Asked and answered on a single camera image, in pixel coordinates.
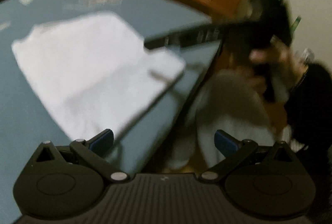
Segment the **person's right hand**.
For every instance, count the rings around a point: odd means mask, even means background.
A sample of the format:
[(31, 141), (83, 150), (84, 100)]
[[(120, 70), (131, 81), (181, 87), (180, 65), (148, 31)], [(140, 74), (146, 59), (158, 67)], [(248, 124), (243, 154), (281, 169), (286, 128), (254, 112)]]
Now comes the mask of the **person's right hand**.
[(294, 88), (308, 70), (299, 56), (282, 42), (265, 50), (250, 53), (229, 52), (228, 69), (241, 75), (262, 99), (274, 133), (287, 126), (285, 101), (277, 100), (273, 79), (277, 78), (287, 91)]

